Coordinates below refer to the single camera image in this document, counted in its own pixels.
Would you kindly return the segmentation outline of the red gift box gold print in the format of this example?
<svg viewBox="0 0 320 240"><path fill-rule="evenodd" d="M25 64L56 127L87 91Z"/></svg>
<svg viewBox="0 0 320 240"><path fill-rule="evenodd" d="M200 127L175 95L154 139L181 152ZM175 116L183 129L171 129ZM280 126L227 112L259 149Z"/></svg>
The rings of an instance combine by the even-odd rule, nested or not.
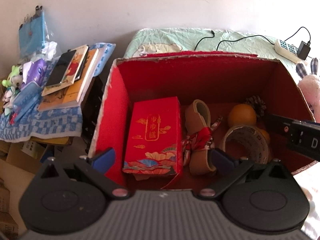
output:
<svg viewBox="0 0 320 240"><path fill-rule="evenodd" d="M123 172L136 179L182 171L180 103L176 96L133 104Z"/></svg>

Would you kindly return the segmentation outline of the pink plush bunny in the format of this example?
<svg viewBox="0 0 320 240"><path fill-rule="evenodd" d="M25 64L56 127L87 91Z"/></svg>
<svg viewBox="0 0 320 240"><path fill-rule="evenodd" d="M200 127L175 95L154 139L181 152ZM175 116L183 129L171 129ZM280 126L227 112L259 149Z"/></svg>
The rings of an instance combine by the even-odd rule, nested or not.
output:
<svg viewBox="0 0 320 240"><path fill-rule="evenodd" d="M297 63L296 72L300 76L301 80L298 83L298 87L303 93L303 96L313 113L314 119L319 123L319 61L317 58L313 58L310 62L311 74L308 74L302 62Z"/></svg>

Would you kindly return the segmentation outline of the purple tissue pack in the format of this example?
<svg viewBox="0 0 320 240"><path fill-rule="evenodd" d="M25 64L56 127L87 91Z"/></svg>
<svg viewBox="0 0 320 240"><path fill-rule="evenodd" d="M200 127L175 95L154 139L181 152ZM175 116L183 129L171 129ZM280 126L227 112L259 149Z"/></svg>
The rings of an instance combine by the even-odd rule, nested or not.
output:
<svg viewBox="0 0 320 240"><path fill-rule="evenodd" d="M27 85L30 82L35 82L39 86L42 84L44 75L46 73L47 63L44 59L37 61L29 61L23 65L23 84Z"/></svg>

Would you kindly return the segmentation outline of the white blue power strip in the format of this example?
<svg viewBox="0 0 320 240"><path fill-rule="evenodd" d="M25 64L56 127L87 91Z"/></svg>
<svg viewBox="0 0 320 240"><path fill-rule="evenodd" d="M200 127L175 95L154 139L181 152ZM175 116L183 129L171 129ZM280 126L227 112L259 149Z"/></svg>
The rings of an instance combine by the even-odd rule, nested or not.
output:
<svg viewBox="0 0 320 240"><path fill-rule="evenodd" d="M288 44L285 41L277 39L274 43L274 49L277 54L297 64L303 60L297 56L298 48L294 45Z"/></svg>

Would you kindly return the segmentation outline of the small green frog plush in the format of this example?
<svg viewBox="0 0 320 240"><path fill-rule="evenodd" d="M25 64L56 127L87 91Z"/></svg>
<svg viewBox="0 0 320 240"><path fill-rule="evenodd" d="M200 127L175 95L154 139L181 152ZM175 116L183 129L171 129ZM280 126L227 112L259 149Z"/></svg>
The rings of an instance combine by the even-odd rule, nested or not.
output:
<svg viewBox="0 0 320 240"><path fill-rule="evenodd" d="M2 80L2 86L7 90L3 96L3 103L6 105L10 102L10 99L16 94L23 82L23 67L22 65L13 65L8 77Z"/></svg>

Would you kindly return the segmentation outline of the orange cover book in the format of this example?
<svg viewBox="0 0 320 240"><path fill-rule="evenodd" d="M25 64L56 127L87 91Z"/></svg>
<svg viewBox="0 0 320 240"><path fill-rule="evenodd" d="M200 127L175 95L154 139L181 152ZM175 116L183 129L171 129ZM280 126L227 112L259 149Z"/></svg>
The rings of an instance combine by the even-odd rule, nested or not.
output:
<svg viewBox="0 0 320 240"><path fill-rule="evenodd" d="M38 110L43 112L80 106L82 102L81 97L86 94L96 69L98 54L99 49L89 50L80 79L64 89L44 96Z"/></svg>

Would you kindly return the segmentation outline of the black power adapter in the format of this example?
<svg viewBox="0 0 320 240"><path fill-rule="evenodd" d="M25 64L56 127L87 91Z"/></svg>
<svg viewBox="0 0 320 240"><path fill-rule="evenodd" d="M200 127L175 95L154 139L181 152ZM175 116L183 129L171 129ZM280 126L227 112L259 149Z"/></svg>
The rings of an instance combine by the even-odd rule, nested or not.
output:
<svg viewBox="0 0 320 240"><path fill-rule="evenodd" d="M297 57L301 60L306 60L309 52L310 52L310 41L309 42L301 41L297 50Z"/></svg>

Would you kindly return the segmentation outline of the winnie the pooh book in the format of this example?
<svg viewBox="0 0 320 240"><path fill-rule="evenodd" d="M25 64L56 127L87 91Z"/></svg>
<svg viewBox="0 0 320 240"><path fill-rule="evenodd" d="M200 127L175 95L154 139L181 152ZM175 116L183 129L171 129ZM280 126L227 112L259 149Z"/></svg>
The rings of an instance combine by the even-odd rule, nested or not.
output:
<svg viewBox="0 0 320 240"><path fill-rule="evenodd" d="M76 50L75 55L73 56L71 63L69 64L65 75L62 79L62 82L60 84L50 86L50 87L44 87L42 91L42 96L47 96L49 94L52 94L58 90L64 89L74 83L76 80L76 75L86 57L86 54L88 52L88 45L82 45L78 48L72 49Z"/></svg>

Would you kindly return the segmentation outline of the brown pine cone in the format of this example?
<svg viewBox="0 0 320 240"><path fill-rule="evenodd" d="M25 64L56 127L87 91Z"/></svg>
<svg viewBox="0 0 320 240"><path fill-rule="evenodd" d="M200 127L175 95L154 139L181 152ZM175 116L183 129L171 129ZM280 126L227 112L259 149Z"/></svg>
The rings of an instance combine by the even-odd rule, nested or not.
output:
<svg viewBox="0 0 320 240"><path fill-rule="evenodd" d="M263 117L266 113L266 103L259 96L252 96L245 100L245 104L250 105L257 117Z"/></svg>

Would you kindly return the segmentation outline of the printed adhesive tape roll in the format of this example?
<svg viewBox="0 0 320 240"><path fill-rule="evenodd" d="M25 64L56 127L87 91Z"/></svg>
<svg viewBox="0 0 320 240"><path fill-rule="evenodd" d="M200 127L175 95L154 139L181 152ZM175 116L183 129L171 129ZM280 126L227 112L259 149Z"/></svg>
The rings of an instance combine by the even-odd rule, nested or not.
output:
<svg viewBox="0 0 320 240"><path fill-rule="evenodd" d="M220 142L220 148L227 153L231 143L240 146L248 157L259 164L266 164L269 159L268 142L257 127L237 125L231 127Z"/></svg>

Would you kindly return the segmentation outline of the black smartphone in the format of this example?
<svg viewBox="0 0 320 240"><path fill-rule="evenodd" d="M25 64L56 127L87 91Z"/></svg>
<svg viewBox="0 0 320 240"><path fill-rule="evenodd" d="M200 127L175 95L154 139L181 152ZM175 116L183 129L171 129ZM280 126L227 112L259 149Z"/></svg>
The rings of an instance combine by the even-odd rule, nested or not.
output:
<svg viewBox="0 0 320 240"><path fill-rule="evenodd" d="M54 66L48 80L46 87L54 86L60 84L65 75L65 72L71 63L73 56L75 55L76 50L69 50L66 53L63 53L56 65Z"/></svg>

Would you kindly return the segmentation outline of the blue plastic file bag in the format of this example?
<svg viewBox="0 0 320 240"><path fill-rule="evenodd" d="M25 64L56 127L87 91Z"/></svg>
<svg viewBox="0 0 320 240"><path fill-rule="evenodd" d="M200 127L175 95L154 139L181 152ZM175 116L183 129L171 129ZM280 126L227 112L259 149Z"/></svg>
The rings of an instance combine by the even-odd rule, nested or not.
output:
<svg viewBox="0 0 320 240"><path fill-rule="evenodd" d="M46 42L48 31L41 5L37 5L33 15L27 15L19 26L18 38L20 58L28 57L34 52L42 50Z"/></svg>

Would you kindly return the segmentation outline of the mint green bear bedsheet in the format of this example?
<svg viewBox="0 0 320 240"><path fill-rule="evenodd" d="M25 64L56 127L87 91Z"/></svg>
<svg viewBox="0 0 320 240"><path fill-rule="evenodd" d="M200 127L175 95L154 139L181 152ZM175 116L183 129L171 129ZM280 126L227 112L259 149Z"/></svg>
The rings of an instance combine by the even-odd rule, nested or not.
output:
<svg viewBox="0 0 320 240"><path fill-rule="evenodd" d="M296 64L274 50L275 39L233 30L207 28L144 28L136 32L124 57L179 51L228 51L256 54L266 59L279 59L287 70L296 71Z"/></svg>

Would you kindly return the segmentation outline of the orange fruit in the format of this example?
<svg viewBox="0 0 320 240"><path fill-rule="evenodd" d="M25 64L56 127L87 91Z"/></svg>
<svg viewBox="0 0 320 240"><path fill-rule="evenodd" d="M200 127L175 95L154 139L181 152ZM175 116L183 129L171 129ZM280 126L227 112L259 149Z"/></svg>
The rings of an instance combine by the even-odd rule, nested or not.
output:
<svg viewBox="0 0 320 240"><path fill-rule="evenodd" d="M238 104L232 108L228 115L229 127L238 125L255 126L257 116L252 106L247 104Z"/></svg>

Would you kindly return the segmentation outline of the brown leather strap red ribbon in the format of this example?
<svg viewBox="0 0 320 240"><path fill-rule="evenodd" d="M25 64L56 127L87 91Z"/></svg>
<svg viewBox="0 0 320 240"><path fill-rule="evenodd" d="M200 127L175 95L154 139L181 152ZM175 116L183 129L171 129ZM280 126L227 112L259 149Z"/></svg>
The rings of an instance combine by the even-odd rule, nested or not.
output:
<svg viewBox="0 0 320 240"><path fill-rule="evenodd" d="M183 165L189 167L191 175L201 176L216 171L210 152L215 148L213 133L221 121L220 116L211 122L208 106L199 99L185 110L187 137L182 142Z"/></svg>

